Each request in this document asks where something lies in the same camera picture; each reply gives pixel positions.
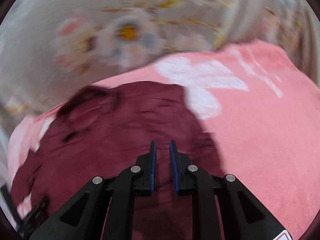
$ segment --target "floral fabric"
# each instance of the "floral fabric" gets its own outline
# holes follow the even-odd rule
[[[17,0],[0,26],[1,101],[19,119],[163,55],[253,38],[307,73],[307,9],[305,0]]]

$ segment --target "white sticker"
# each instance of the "white sticker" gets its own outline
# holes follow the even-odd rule
[[[283,230],[275,239],[273,240],[292,240],[287,230]]]

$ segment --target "dark red fabric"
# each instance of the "dark red fabric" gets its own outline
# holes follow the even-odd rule
[[[223,176],[217,149],[185,107],[183,87],[135,82],[80,90],[58,112],[36,153],[30,151],[12,184],[16,205],[30,191],[32,206],[49,196],[49,214],[94,176],[119,174],[157,142],[156,191],[137,198],[133,239],[191,239],[189,197],[173,193],[169,141],[209,173]]]

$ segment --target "pink cloth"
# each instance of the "pink cloth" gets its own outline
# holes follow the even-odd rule
[[[97,85],[146,80],[187,87],[186,104],[212,132],[223,169],[299,239],[320,208],[320,90],[285,52],[254,41],[218,53],[174,54]],[[12,135],[11,178],[35,146],[46,115],[25,119]]]

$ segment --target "metal pin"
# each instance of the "metal pin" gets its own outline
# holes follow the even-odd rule
[[[100,183],[102,182],[102,178],[99,177],[99,176],[94,177],[94,178],[92,179],[92,182],[93,182],[94,184],[100,184]]]
[[[141,171],[141,168],[139,166],[132,166],[131,169],[130,169],[132,172],[139,172]]]
[[[227,181],[233,182],[233,181],[236,180],[236,177],[234,175],[232,175],[232,174],[228,174],[226,176],[226,179],[227,179]]]
[[[195,165],[189,165],[189,166],[188,166],[188,170],[189,170],[189,171],[197,171],[197,170],[198,170],[198,167],[195,166]]]

